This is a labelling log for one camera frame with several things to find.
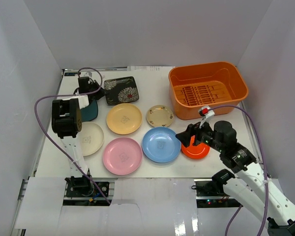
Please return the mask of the teal square plate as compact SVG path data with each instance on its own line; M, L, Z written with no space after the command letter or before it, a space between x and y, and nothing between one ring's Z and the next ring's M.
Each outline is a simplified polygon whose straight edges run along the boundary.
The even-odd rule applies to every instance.
M92 121L98 116L98 104L96 100L93 100L87 107L81 110L82 122Z

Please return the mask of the black floral square plate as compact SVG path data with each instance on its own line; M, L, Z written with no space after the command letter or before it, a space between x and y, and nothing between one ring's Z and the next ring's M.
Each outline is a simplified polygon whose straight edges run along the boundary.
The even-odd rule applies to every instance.
M109 106L132 103L139 100L139 92L133 76L104 81L106 102Z

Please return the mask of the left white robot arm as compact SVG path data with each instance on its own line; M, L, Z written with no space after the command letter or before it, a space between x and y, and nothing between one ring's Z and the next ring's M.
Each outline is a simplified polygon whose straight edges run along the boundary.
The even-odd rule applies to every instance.
M104 143L103 129L93 122L98 117L97 100L105 95L104 89L89 76L83 76L73 94L52 102L52 130L70 156L69 179L89 174L84 158L96 153Z

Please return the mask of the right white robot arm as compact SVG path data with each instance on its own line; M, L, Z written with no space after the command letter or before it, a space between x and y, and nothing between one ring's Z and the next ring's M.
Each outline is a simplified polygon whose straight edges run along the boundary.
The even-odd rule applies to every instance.
M225 169L212 176L212 189L218 196L235 198L261 220L270 236L295 236L295 204L267 177L256 157L236 138L228 121L213 128L207 122L188 125L176 134L184 147L206 144L219 152Z

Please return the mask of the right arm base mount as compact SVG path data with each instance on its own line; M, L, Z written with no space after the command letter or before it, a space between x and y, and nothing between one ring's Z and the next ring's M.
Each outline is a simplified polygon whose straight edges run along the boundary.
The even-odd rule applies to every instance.
M239 207L240 203L225 194L211 179L197 179L191 186L195 190L197 208Z

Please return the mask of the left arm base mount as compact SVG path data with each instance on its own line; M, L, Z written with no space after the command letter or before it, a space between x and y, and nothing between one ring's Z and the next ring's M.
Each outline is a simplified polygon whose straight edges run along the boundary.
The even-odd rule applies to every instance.
M82 177L66 177L66 191L65 196L69 198L77 197L108 197L110 183L107 181L96 182L100 190L87 179L85 176Z

